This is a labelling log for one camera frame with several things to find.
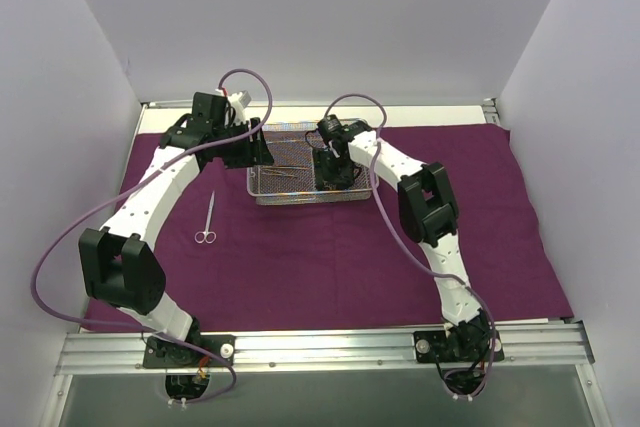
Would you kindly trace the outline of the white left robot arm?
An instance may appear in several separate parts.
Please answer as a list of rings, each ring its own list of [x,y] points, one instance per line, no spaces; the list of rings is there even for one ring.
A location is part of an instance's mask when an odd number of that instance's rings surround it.
[[[230,168],[272,162],[254,117],[226,126],[189,115],[161,137],[136,186],[98,229],[86,229],[78,246],[85,290],[166,339],[166,355],[179,366],[202,352],[195,318],[166,291],[166,275],[154,254],[165,221],[204,167],[219,158]]]

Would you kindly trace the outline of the steel surgical scissors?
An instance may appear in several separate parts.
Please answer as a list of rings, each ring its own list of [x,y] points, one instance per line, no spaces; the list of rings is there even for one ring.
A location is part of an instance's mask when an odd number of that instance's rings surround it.
[[[212,191],[209,198],[209,202],[208,202],[204,227],[200,231],[194,234],[194,241],[199,245],[202,245],[202,244],[211,245],[217,239],[216,232],[211,229],[211,224],[212,224],[213,214],[214,214],[214,207],[215,207],[215,197],[216,197],[216,193]]]

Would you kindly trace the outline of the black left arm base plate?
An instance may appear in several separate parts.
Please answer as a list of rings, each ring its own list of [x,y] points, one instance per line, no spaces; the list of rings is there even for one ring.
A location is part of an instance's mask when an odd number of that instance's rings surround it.
[[[233,364],[236,337],[230,334],[204,334],[196,345],[213,353],[216,359],[205,356],[193,348],[150,336],[145,340],[142,366],[145,369],[178,369],[222,367],[224,362]]]

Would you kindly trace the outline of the purple cloth wrap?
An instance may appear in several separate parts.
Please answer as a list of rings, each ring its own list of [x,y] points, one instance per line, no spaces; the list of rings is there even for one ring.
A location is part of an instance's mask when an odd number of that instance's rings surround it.
[[[549,262],[538,219],[506,130],[490,125],[386,128],[390,144],[441,163],[460,209],[460,248],[473,289],[495,319],[569,318],[573,311]],[[211,229],[199,245],[216,193]],[[242,170],[209,164],[165,222],[154,253],[167,292],[206,331],[365,329],[441,319],[434,281],[394,240],[397,196],[260,206]]]

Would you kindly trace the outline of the metal mesh instrument tray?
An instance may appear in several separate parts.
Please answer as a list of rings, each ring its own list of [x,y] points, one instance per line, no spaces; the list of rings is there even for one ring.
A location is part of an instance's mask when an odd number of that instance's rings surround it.
[[[259,166],[247,169],[247,191],[259,205],[302,205],[361,201],[371,197],[371,184],[365,167],[359,166],[360,176],[347,190],[318,191],[314,184],[312,149],[323,146],[315,121],[281,122],[263,128],[274,165],[310,167],[311,171],[298,178],[265,176]]]

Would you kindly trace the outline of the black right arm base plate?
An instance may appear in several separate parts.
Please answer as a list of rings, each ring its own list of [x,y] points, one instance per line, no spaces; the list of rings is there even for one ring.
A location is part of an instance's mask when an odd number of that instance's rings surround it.
[[[412,333],[420,364],[473,363],[489,360],[491,331],[478,327],[417,330]]]

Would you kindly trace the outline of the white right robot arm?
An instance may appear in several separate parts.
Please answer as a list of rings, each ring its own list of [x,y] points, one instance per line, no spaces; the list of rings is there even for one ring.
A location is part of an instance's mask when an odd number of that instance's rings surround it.
[[[460,252],[459,208],[444,166],[409,157],[364,121],[344,125],[329,115],[317,132],[324,144],[313,150],[317,189],[349,189],[356,172],[367,168],[371,184],[383,181],[397,193],[402,230],[424,253],[436,283],[449,325],[443,337],[447,353],[464,360],[478,349],[495,349],[495,327],[472,292]]]

